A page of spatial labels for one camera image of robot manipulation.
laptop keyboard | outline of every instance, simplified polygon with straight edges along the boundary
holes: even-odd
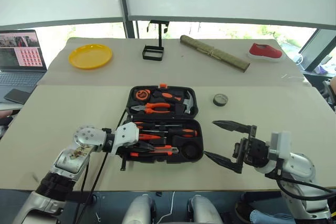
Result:
[[[0,72],[0,86],[33,87],[44,73],[8,73]]]

orange-handled pliers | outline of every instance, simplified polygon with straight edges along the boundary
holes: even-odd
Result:
[[[145,111],[146,114],[152,114],[152,113],[170,113],[170,111],[160,111],[160,110],[153,110],[154,108],[170,108],[171,105],[169,103],[165,102],[159,102],[159,103],[147,103],[146,105],[138,105],[138,106],[133,106],[131,109],[136,110],[136,111]]]

black metal stand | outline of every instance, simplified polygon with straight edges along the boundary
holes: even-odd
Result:
[[[163,58],[163,52],[164,52],[164,47],[162,46],[162,25],[166,26],[163,30],[163,33],[165,34],[168,31],[169,21],[151,20],[147,27],[147,33],[149,30],[150,24],[159,25],[159,46],[157,47],[157,46],[147,46],[146,45],[142,51],[142,58],[144,60],[161,61]]]

smartphone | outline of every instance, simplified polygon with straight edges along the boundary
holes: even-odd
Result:
[[[12,89],[7,95],[4,96],[4,98],[12,102],[25,104],[29,96],[30,96],[30,93],[28,92],[18,90],[18,89]]]

laptop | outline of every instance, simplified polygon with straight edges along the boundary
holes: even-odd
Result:
[[[12,89],[31,93],[47,71],[34,30],[0,31],[0,102]]]

